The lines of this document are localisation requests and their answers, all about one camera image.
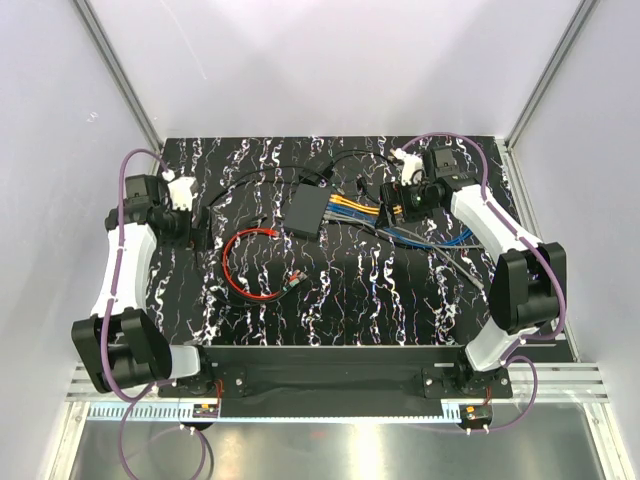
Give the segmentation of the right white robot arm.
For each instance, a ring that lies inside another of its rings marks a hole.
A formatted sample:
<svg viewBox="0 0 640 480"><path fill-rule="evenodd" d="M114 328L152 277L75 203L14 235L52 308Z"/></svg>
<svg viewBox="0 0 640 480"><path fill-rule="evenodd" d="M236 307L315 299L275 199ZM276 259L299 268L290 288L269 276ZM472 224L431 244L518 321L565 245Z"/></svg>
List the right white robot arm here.
<svg viewBox="0 0 640 480"><path fill-rule="evenodd" d="M494 380L515 349L539 338L545 325L566 315L566 252L526 231L498 205L485 179L460 170L447 147L423 155L391 152L400 178L380 188L377 227L414 222L441 208L466 225L495 264L490 318L459 354L452 369L457 390L476 396Z"/></svg>

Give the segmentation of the black network switch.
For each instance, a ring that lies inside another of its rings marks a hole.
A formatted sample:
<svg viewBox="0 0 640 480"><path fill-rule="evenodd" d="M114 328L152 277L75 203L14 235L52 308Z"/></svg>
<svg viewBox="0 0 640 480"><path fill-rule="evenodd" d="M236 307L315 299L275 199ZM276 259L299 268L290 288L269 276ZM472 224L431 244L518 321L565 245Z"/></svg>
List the black network switch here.
<svg viewBox="0 0 640 480"><path fill-rule="evenodd" d="M284 231L305 240L316 241L330 197L330 189L299 185L284 217Z"/></svg>

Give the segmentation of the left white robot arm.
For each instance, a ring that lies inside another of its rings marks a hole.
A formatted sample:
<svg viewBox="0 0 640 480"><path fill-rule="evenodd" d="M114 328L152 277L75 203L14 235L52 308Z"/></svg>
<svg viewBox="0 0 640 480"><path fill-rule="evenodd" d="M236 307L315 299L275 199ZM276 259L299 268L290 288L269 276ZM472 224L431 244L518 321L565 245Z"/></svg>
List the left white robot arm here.
<svg viewBox="0 0 640 480"><path fill-rule="evenodd" d="M202 348L172 345L147 313L147 284L160 247L192 253L212 244L206 226L192 223L198 182L164 173L121 181L120 199L105 219L109 253L99 296L88 318L72 325L71 338L100 393L180 379L196 396L215 386Z"/></svg>

